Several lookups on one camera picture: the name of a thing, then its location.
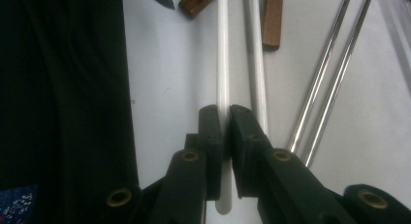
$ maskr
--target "brass grommet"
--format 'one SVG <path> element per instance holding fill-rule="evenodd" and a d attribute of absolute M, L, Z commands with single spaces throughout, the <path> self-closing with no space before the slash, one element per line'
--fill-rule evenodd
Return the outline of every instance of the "brass grommet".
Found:
<path fill-rule="evenodd" d="M 182 160 L 187 162 L 193 162 L 199 159 L 199 155 L 195 152 L 185 152 L 182 154 Z"/>
<path fill-rule="evenodd" d="M 384 198 L 368 190 L 361 190 L 359 192 L 359 197 L 364 203 L 373 208 L 383 209 L 388 207 L 388 203 Z"/>
<path fill-rule="evenodd" d="M 131 191 L 127 188 L 121 188 L 112 191 L 106 198 L 106 204 L 109 207 L 117 208 L 126 205 L 133 197 Z"/>
<path fill-rule="evenodd" d="M 283 161 L 283 162 L 290 161 L 291 159 L 290 154 L 286 152 L 274 152 L 272 154 L 272 157 L 274 157 L 276 160 Z"/>

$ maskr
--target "clamp jaw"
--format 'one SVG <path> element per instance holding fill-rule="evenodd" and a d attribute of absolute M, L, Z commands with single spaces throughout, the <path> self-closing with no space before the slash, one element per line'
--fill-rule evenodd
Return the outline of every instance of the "clamp jaw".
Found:
<path fill-rule="evenodd" d="M 377 188 L 353 185 L 343 196 L 328 190 L 295 154 L 272 148 L 251 110 L 237 105 L 230 110 L 229 141 L 221 134 L 217 107 L 202 108 L 199 133 L 187 135 L 166 176 L 143 191 L 129 189 L 128 203 L 121 203 L 124 194 L 97 199 L 88 212 L 94 214 L 84 223 L 111 223 L 120 217 L 125 220 L 121 223 L 205 223 L 206 201 L 220 197 L 225 146 L 232 153 L 238 195 L 258 198 L 264 224 L 411 223 L 411 211 Z M 101 208 L 107 214 L 96 215 Z"/>

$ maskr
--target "metal rod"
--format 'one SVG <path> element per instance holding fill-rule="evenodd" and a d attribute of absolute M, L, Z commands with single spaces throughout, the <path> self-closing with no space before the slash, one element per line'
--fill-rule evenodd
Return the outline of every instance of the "metal rod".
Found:
<path fill-rule="evenodd" d="M 366 15 L 366 12 L 368 10 L 370 3 L 371 3 L 371 0 L 365 0 L 364 2 L 363 9 L 361 10 L 356 26 L 353 32 L 351 33 L 350 40 L 346 46 L 346 50 L 345 50 L 344 56 L 342 57 L 340 67 L 334 75 L 334 79 L 332 81 L 332 87 L 329 90 L 328 99 L 323 105 L 322 111 L 320 112 L 320 117 L 317 119 L 317 123 L 314 127 L 314 131 L 312 132 L 307 148 L 305 149 L 303 162 L 305 166 L 308 168 L 311 166 L 313 159 L 315 157 L 315 154 L 318 150 L 318 146 L 320 145 L 321 138 L 324 134 L 324 130 L 326 129 L 326 125 L 330 118 L 330 114 L 332 113 L 332 106 L 337 97 L 342 80 L 344 79 L 344 75 L 347 70 L 348 63 L 350 62 L 350 58 L 353 53 L 354 46 L 360 35 L 360 31 L 363 26 L 365 15 Z"/>
<path fill-rule="evenodd" d="M 305 130 L 305 126 L 308 122 L 308 118 L 314 106 L 315 98 L 317 97 L 317 93 L 318 93 L 318 89 L 320 88 L 321 81 L 323 80 L 323 76 L 326 73 L 327 66 L 329 65 L 330 57 L 332 55 L 332 49 L 335 45 L 335 40 L 336 40 L 336 37 L 338 36 L 338 32 L 341 27 L 342 20 L 344 19 L 345 13 L 347 11 L 349 2 L 350 0 L 343 1 L 341 9 L 338 13 L 338 17 L 335 21 L 335 24 L 332 28 L 332 32 L 329 36 L 329 40 L 324 49 L 323 57 L 318 65 L 317 71 L 311 82 L 311 86 L 308 90 L 308 93 L 305 96 L 305 100 L 304 100 L 302 109 L 300 111 L 299 119 L 296 123 L 293 135 L 288 144 L 288 149 L 291 152 L 297 153 L 297 150 L 299 149 L 302 134 Z"/>
<path fill-rule="evenodd" d="M 224 138 L 230 121 L 230 80 L 229 80 L 229 21 L 228 0 L 218 2 L 218 66 L 217 66 L 217 106 L 221 130 Z M 215 203 L 217 211 L 227 214 L 232 208 L 232 170 L 229 150 L 224 149 L 221 171 L 221 197 Z"/>
<path fill-rule="evenodd" d="M 256 116 L 261 128 L 267 135 L 269 124 L 267 118 L 266 82 L 263 62 L 263 43 L 261 38 L 261 21 L 259 0 L 250 0 L 251 29 L 254 48 L 254 73 L 256 86 Z"/>

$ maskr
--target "white rod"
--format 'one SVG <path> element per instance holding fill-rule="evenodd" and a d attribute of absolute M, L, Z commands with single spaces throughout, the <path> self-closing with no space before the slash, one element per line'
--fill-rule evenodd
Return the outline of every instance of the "white rod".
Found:
<path fill-rule="evenodd" d="M 217 0 L 218 2 L 218 65 L 217 65 L 217 106 L 220 116 L 221 130 L 223 136 L 230 121 L 230 77 L 229 77 L 229 21 L 228 0 Z M 221 173 L 221 197 L 215 203 L 217 211 L 227 214 L 232 208 L 232 170 L 228 150 L 225 149 Z"/>
<path fill-rule="evenodd" d="M 255 86 L 256 86 L 256 116 L 267 135 L 269 133 L 269 124 L 267 118 L 267 99 L 266 99 L 266 83 L 264 75 L 263 62 L 263 43 L 261 39 L 261 22 L 260 22 L 260 5 L 259 0 L 251 0 L 251 28 L 253 33 L 253 48 L 254 48 L 254 71 L 255 71 Z"/>

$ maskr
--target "blue patterned fabric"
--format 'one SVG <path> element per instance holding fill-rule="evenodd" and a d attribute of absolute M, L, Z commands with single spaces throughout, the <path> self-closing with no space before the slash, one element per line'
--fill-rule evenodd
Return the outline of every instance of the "blue patterned fabric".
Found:
<path fill-rule="evenodd" d="M 0 224 L 28 222 L 36 201 L 37 185 L 0 191 Z"/>

